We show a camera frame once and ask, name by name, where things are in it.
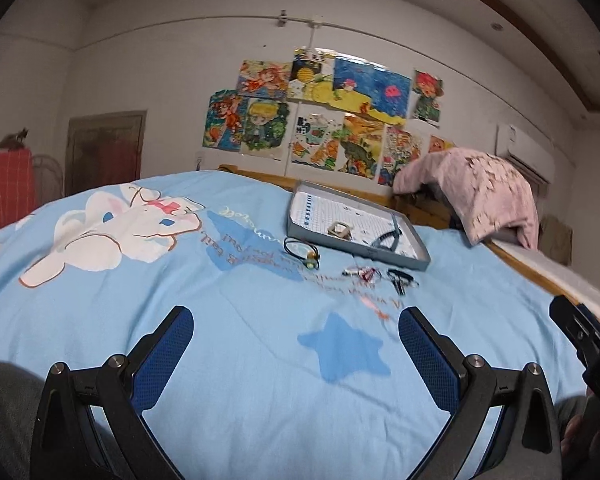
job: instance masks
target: air conditioner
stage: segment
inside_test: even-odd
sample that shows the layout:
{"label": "air conditioner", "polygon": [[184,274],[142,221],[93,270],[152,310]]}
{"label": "air conditioner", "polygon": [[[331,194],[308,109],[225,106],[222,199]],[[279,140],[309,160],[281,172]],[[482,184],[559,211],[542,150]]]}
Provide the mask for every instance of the air conditioner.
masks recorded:
{"label": "air conditioner", "polygon": [[496,155],[508,160],[527,180],[538,184],[554,181],[554,158],[540,144],[512,124],[500,124]]}

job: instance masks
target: wooden door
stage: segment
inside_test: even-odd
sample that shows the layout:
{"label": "wooden door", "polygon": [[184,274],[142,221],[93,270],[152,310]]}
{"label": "wooden door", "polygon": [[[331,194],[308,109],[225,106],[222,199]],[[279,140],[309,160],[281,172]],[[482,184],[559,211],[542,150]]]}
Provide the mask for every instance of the wooden door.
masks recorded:
{"label": "wooden door", "polygon": [[71,119],[65,158],[65,195],[140,178],[145,119],[146,112]]}

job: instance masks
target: blue star print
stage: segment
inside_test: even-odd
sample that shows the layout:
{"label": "blue star print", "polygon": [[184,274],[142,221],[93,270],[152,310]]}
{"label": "blue star print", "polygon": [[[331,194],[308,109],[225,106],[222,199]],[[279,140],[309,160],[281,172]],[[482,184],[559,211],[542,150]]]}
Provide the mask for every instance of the blue star print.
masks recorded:
{"label": "blue star print", "polygon": [[391,370],[378,355],[382,340],[363,330],[353,329],[334,312],[329,314],[320,332],[301,334],[298,342],[317,352],[320,375],[328,383],[335,383],[358,371],[391,375]]}

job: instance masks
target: white wall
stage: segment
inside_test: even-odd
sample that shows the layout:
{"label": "white wall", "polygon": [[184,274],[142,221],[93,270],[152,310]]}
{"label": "white wall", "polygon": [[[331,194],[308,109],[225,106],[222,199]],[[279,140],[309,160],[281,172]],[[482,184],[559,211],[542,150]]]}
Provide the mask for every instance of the white wall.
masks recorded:
{"label": "white wall", "polygon": [[88,9],[77,0],[16,0],[0,20],[0,140],[23,128],[53,153],[62,90]]}
{"label": "white wall", "polygon": [[[289,16],[321,16],[277,27]],[[571,153],[573,128],[528,76],[477,38],[401,0],[119,0],[97,8],[67,79],[56,133],[64,146],[74,116],[146,109],[142,176],[191,170],[200,150],[209,96],[235,86],[243,59],[291,60],[312,44],[365,57],[396,72],[428,70],[445,81],[440,134],[462,146],[493,151],[496,125],[522,127],[554,153],[556,183],[546,209],[563,218],[573,168],[541,132]],[[283,173],[283,162],[205,150],[220,162]],[[387,192],[371,181],[292,165],[291,176],[331,178]]]}
{"label": "white wall", "polygon": [[580,132],[567,223],[573,228],[573,269],[600,288],[600,132]]}

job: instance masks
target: light blue bedsheet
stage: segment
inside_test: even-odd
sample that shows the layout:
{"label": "light blue bedsheet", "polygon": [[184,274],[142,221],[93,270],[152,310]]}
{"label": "light blue bedsheet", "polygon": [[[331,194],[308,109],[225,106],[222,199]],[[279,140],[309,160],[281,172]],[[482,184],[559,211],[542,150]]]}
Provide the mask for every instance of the light blue bedsheet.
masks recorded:
{"label": "light blue bedsheet", "polygon": [[400,298],[342,276],[365,263],[350,254],[321,249],[319,271],[289,259],[290,197],[202,171],[84,192],[4,228],[0,360],[41,378],[59,360],[99,366],[185,305],[193,339],[144,416],[189,479],[406,478],[448,415],[398,339],[405,306],[492,366],[540,363],[554,400],[584,391],[552,297],[487,248],[418,228],[432,263]]}

